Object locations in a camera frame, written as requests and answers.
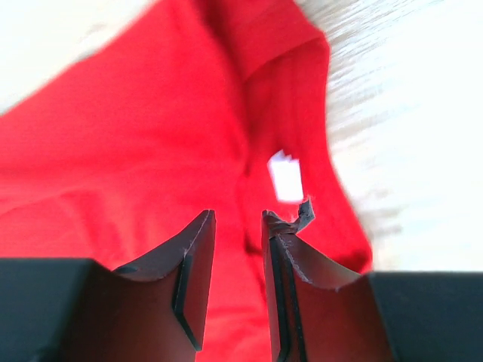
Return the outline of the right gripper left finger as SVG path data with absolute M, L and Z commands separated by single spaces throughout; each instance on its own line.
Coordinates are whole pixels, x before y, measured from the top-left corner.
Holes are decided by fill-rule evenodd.
M 3 361 L 193 361 L 202 349 L 216 220 L 201 212 L 141 257 L 1 260 Z

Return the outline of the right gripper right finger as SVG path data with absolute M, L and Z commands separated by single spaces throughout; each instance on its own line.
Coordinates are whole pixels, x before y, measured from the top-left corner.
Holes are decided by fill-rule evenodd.
M 480 361 L 478 271 L 359 274 L 299 238 L 293 222 L 263 212 L 263 254 L 274 361 Z

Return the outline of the red t-shirt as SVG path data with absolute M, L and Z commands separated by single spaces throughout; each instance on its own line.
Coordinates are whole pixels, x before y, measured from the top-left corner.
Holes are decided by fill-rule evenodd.
M 202 210 L 217 230 L 200 361 L 268 361 L 269 159 L 300 164 L 303 239 L 356 272 L 369 242 L 331 164 L 330 47 L 293 1 L 160 1 L 1 118 L 1 254 L 115 268 Z

